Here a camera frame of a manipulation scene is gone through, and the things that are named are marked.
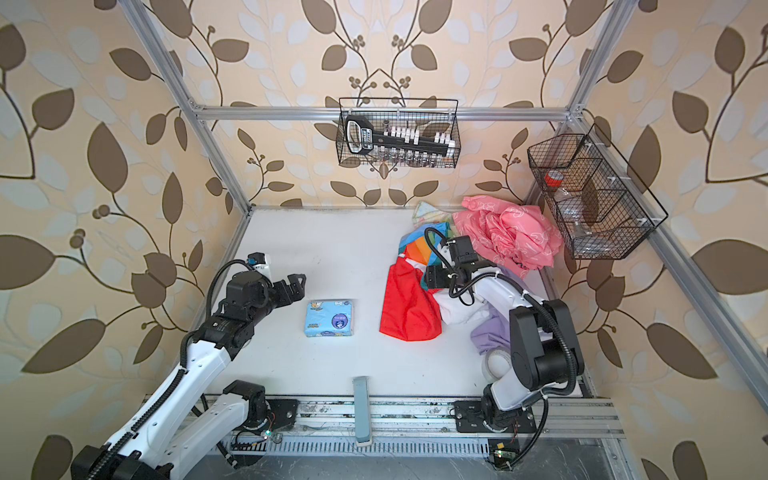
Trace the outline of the rainbow red white cloth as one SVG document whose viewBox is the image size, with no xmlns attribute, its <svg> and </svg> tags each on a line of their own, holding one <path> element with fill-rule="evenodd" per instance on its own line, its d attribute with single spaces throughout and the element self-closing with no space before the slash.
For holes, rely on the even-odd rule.
<svg viewBox="0 0 768 480">
<path fill-rule="evenodd" d="M 427 287 L 426 268 L 440 264 L 427 242 L 438 245 L 440 235 L 454 237 L 453 225 L 426 223 L 401 238 L 386 282 L 379 326 L 382 334 L 406 342 L 429 341 L 437 338 L 444 326 L 490 318 L 489 305 L 480 298 L 454 299 L 446 288 Z"/>
</svg>

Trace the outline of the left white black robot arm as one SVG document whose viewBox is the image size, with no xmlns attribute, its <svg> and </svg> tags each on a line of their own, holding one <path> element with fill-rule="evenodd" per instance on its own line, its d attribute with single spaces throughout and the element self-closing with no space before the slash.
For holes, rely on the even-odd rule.
<svg viewBox="0 0 768 480">
<path fill-rule="evenodd" d="M 72 478 L 183 479 L 210 450 L 226 454 L 223 441 L 234 430 L 269 441 L 294 425 L 297 401 L 270 401 L 262 385 L 234 380 L 212 405 L 204 398 L 258 323 L 305 296 L 305 275 L 272 281 L 262 253 L 238 263 L 244 269 L 228 281 L 224 299 L 206 297 L 205 320 L 183 337 L 175 369 L 102 446 L 86 446 L 74 457 Z"/>
</svg>

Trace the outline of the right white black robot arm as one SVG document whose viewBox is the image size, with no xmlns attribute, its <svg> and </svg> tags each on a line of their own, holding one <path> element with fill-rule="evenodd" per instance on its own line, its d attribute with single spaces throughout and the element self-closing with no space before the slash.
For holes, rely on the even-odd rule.
<svg viewBox="0 0 768 480">
<path fill-rule="evenodd" d="M 480 418 L 503 432 L 540 400 L 571 395 L 585 364 L 570 310 L 561 300 L 532 294 L 474 251 L 467 236 L 448 238 L 428 227 L 424 240 L 438 263 L 426 269 L 426 284 L 468 307 L 482 300 L 507 316 L 510 369 L 484 389 Z"/>
</svg>

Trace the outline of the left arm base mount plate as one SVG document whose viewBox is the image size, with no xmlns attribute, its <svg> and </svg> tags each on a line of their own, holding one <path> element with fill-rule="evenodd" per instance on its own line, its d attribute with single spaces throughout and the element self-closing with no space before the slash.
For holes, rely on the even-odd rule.
<svg viewBox="0 0 768 480">
<path fill-rule="evenodd" d="M 297 419 L 298 406 L 297 399 L 248 400 L 246 420 L 236 430 L 261 435 L 267 431 L 292 428 Z"/>
</svg>

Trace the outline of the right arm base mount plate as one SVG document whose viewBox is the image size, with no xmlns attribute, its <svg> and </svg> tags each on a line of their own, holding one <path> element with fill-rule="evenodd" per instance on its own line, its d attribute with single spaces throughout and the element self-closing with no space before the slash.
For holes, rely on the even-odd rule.
<svg viewBox="0 0 768 480">
<path fill-rule="evenodd" d="M 530 410 L 502 411 L 483 400 L 455 401 L 451 413 L 459 433 L 532 434 L 537 429 Z"/>
</svg>

